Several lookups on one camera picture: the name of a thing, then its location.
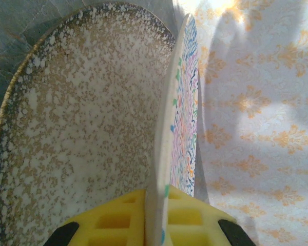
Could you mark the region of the colourful squiggle patterned plate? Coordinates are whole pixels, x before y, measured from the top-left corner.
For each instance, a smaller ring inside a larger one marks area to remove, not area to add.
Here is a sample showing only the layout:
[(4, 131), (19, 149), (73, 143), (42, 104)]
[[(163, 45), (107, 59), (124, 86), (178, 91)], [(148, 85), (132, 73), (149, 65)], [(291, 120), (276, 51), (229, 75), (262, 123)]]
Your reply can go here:
[(145, 199), (147, 246), (165, 245), (169, 187), (194, 194), (198, 82), (197, 27), (189, 13), (179, 31), (161, 93)]

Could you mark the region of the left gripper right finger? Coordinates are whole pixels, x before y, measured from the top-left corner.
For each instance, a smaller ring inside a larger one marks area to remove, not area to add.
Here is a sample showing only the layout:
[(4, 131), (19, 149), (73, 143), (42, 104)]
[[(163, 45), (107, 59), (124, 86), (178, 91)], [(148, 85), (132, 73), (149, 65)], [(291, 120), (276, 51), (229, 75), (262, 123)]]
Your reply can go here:
[(236, 219), (169, 187), (166, 246), (256, 246)]

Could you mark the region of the checkered beige plate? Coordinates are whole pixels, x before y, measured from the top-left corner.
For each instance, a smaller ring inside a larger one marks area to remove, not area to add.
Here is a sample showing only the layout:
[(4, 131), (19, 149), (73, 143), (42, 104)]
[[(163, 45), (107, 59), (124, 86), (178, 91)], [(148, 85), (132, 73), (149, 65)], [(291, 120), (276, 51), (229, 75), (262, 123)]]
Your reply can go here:
[(68, 218), (148, 186), (174, 44), (153, 13), (122, 2), (39, 40), (0, 110), (0, 246), (43, 246)]

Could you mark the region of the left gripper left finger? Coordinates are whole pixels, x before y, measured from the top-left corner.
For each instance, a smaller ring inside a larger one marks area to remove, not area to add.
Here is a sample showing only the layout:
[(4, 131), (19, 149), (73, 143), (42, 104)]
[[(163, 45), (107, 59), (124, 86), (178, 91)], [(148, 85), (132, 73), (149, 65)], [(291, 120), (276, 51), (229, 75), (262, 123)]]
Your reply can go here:
[(68, 219), (43, 246), (144, 246), (145, 190), (135, 190)]

